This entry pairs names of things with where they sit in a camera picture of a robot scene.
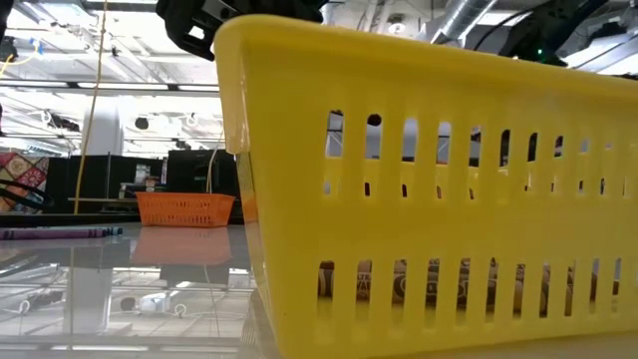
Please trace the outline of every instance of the basket slot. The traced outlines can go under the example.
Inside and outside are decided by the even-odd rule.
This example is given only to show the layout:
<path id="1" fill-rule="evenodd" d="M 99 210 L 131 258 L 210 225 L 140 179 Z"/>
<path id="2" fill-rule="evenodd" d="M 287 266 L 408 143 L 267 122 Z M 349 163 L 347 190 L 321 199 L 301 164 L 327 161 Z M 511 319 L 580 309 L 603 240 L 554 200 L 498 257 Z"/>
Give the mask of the basket slot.
<path id="1" fill-rule="evenodd" d="M 381 115 L 368 115 L 368 121 L 366 122 L 366 159 L 379 160 L 381 158 L 381 141 L 384 137 L 384 125 L 385 122 Z"/>
<path id="2" fill-rule="evenodd" d="M 498 165 L 500 167 L 507 166 L 509 163 L 509 135 L 511 131 L 505 129 L 500 133 L 500 153 L 498 156 Z"/>
<path id="3" fill-rule="evenodd" d="M 499 278 L 499 263 L 496 258 L 492 258 L 489 261 L 489 268 L 487 270 L 488 278 L 487 278 L 487 289 L 485 294 L 485 322 L 493 323 L 494 317 L 496 314 L 496 301 L 498 295 L 498 281 Z"/>
<path id="4" fill-rule="evenodd" d="M 401 159 L 403 162 L 413 163 L 419 143 L 419 123 L 413 118 L 405 121 L 403 126 L 403 146 Z"/>
<path id="5" fill-rule="evenodd" d="M 616 258 L 611 289 L 611 312 L 618 312 L 618 296 L 620 295 L 620 278 L 622 276 L 622 258 Z"/>
<path id="6" fill-rule="evenodd" d="M 564 312 L 566 317 L 570 317 L 573 311 L 575 276 L 576 276 L 576 261 L 574 260 L 571 263 L 569 263 L 569 266 L 567 267 L 566 286 L 568 288 L 567 289 L 568 292 L 566 292 L 567 297 L 565 298 L 565 312 Z"/>
<path id="7" fill-rule="evenodd" d="M 556 143 L 554 145 L 554 157 L 559 158 L 562 156 L 562 146 L 563 146 L 563 135 L 558 135 L 556 138 Z"/>
<path id="8" fill-rule="evenodd" d="M 618 314 L 630 319 L 633 319 L 637 312 L 638 270 L 636 269 L 638 268 L 633 257 L 622 258 L 618 286 Z"/>
<path id="9" fill-rule="evenodd" d="M 538 145 L 538 133 L 533 133 L 529 136 L 529 146 L 527 148 L 527 161 L 536 161 L 536 147 Z"/>
<path id="10" fill-rule="evenodd" d="M 319 263 L 317 271 L 317 317 L 332 318 L 333 316 L 334 274 L 335 263 L 332 260 L 324 260 Z M 320 339 L 328 337 L 328 342 L 333 341 L 332 327 L 332 323 L 326 326 L 325 322 L 318 321 L 315 327 L 315 337 Z"/>
<path id="11" fill-rule="evenodd" d="M 326 130 L 326 157 L 339 158 L 343 154 L 343 123 L 341 110 L 328 112 L 328 128 Z"/>
<path id="12" fill-rule="evenodd" d="M 551 283 L 553 283 L 556 280 L 552 280 L 553 278 L 556 278 L 557 275 L 555 275 L 554 273 L 552 273 L 552 265 L 551 263 L 549 264 L 544 264 L 543 268 L 542 268 L 542 276 L 541 276 L 541 282 L 540 282 L 540 306 L 538 309 L 538 316 L 540 318 L 547 318 L 547 314 L 549 312 L 549 289 L 551 288 Z M 562 308 L 562 305 L 558 302 L 555 303 L 557 306 L 559 306 L 560 308 Z"/>

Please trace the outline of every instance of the ceiling pipe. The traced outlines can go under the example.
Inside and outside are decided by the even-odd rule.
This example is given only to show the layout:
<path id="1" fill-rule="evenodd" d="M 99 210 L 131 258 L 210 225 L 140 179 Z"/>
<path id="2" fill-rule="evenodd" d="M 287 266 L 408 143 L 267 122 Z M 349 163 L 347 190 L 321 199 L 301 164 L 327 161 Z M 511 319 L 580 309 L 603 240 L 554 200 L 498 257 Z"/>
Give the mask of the ceiling pipe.
<path id="1" fill-rule="evenodd" d="M 138 48 L 138 50 L 140 50 L 144 58 L 148 59 L 151 56 L 151 53 L 147 50 L 142 40 L 138 40 L 134 36 L 129 36 L 128 39 L 135 45 L 136 48 Z M 172 83 L 179 82 L 177 78 L 169 70 L 166 69 L 164 65 L 156 64 L 156 67 L 158 70 L 161 70 L 166 74 L 166 78 L 168 79 L 169 82 L 172 82 Z"/>
<path id="2" fill-rule="evenodd" d="M 390 7 L 392 5 L 385 0 L 383 3 L 383 7 L 381 8 L 381 15 L 379 16 L 379 21 L 377 22 L 377 34 L 383 34 L 387 28 L 388 17 L 390 16 Z"/>
<path id="3" fill-rule="evenodd" d="M 160 83 L 160 84 L 165 84 L 165 81 L 160 77 L 160 75 L 158 75 L 153 69 L 151 69 L 147 64 L 143 63 L 142 61 L 140 61 L 140 59 L 131 52 L 131 50 L 122 42 L 120 41 L 120 39 L 117 38 L 112 38 L 111 39 L 112 43 L 117 44 L 116 48 L 120 51 L 122 51 L 122 53 L 124 54 L 124 56 L 126 56 L 127 58 L 129 58 L 131 61 L 133 61 L 134 64 L 138 65 L 139 67 L 147 70 L 147 73 L 149 74 L 149 76 L 155 80 L 156 82 Z"/>
<path id="4" fill-rule="evenodd" d="M 433 44 L 463 40 L 497 0 L 450 0 Z"/>
<path id="5" fill-rule="evenodd" d="M 363 14 L 363 20 L 365 20 L 361 24 L 361 28 L 359 28 L 359 24 L 357 24 L 357 30 L 361 30 L 363 32 L 370 32 L 372 28 L 372 22 L 375 18 L 375 10 L 377 9 L 377 0 L 370 0 L 368 2 L 368 7 L 366 8 L 365 13 Z"/>

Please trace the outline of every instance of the ceiling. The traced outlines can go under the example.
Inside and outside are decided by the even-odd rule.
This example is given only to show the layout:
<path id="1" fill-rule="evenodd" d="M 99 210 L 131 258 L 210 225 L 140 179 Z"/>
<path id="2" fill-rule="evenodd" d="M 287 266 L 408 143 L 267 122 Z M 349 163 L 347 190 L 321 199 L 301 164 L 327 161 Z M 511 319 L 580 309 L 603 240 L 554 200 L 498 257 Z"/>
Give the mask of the ceiling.
<path id="1" fill-rule="evenodd" d="M 156 2 L 109 1 L 102 81 L 118 83 L 114 86 L 119 90 L 111 89 L 103 95 L 123 94 L 135 104 L 140 116 L 167 124 L 146 131 L 136 129 L 133 122 L 126 124 L 125 139 L 130 141 L 125 143 L 125 154 L 130 156 L 165 156 L 168 150 L 175 149 L 177 138 L 191 139 L 194 146 L 202 148 L 216 146 L 221 138 L 221 105 L 217 89 L 210 87 L 217 84 L 214 63 L 190 55 L 172 43 L 165 34 L 163 20 L 155 13 Z M 468 42 L 472 36 L 475 41 L 488 26 L 540 2 L 542 0 L 498 1 L 469 34 Z M 627 3 L 626 0 L 610 2 L 596 16 L 613 15 L 619 9 L 624 10 Z M 370 24 L 372 21 L 366 18 L 370 5 L 367 0 L 330 3 L 329 25 L 351 29 L 368 29 L 368 26 L 372 32 L 416 39 L 424 24 L 444 14 L 446 1 L 386 3 L 388 14 L 404 16 L 405 30 L 399 34 L 391 34 L 387 23 Z M 18 61 L 34 54 L 34 43 L 37 53 L 26 64 L 8 67 L 0 80 L 1 103 L 5 108 L 2 131 L 31 138 L 3 138 L 0 148 L 4 151 L 42 150 L 42 153 L 60 156 L 78 152 L 80 134 L 52 126 L 50 114 L 62 116 L 80 127 L 83 124 L 93 92 L 91 83 L 96 80 L 102 8 L 103 2 L 99 0 L 15 0 L 6 35 L 16 39 Z M 638 72 L 638 58 L 634 56 L 615 67 L 616 70 L 607 68 L 605 71 Z M 29 87 L 21 82 L 24 80 L 31 81 Z M 73 87 L 88 84 L 71 89 L 69 83 L 76 84 Z M 129 83 L 144 85 L 131 89 Z M 176 86 L 164 84 L 180 84 L 180 91 Z M 58 135 L 67 138 L 53 138 Z M 131 140 L 144 137 L 157 141 Z"/>

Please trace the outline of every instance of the plastic basket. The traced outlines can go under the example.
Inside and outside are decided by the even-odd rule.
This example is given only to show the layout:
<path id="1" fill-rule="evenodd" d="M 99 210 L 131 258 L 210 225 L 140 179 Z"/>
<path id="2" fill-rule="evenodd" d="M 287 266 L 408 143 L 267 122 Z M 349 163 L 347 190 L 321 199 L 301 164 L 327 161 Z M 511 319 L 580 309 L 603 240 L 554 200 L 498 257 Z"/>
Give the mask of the plastic basket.
<path id="1" fill-rule="evenodd" d="M 253 269 L 284 357 L 397 355 L 638 328 L 637 84 L 266 16 L 224 25 L 215 54 L 226 146 L 239 154 L 242 200 L 256 206 L 246 215 Z M 335 110 L 344 114 L 343 154 L 327 157 Z M 378 160 L 364 154 L 371 114 L 383 121 Z M 409 118 L 418 126 L 413 163 L 402 162 Z M 452 129 L 446 166 L 436 165 L 443 122 Z M 480 159 L 470 169 L 475 127 Z M 500 168 L 505 130 L 508 165 Z M 406 299 L 393 304 L 400 259 Z M 434 313 L 424 304 L 431 259 L 441 264 Z M 459 320 L 462 259 L 471 269 Z M 362 260 L 373 264 L 369 303 L 356 300 Z M 486 315 L 493 260 L 495 306 Z M 334 262 L 330 300 L 317 298 L 322 261 Z M 575 276 L 565 315 L 568 268 Z"/>
<path id="2" fill-rule="evenodd" d="M 234 197 L 216 193 L 136 192 L 142 225 L 228 225 Z"/>

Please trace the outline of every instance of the table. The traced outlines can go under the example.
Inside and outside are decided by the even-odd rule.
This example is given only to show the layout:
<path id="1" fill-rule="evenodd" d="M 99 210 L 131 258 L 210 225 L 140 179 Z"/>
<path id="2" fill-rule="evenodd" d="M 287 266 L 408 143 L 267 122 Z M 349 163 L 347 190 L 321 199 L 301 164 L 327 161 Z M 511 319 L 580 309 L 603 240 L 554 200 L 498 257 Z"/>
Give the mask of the table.
<path id="1" fill-rule="evenodd" d="M 1 358 L 281 358 L 255 290 L 243 226 L 115 225 L 123 236 L 0 242 Z M 638 334 L 625 333 L 400 359 L 636 352 Z"/>

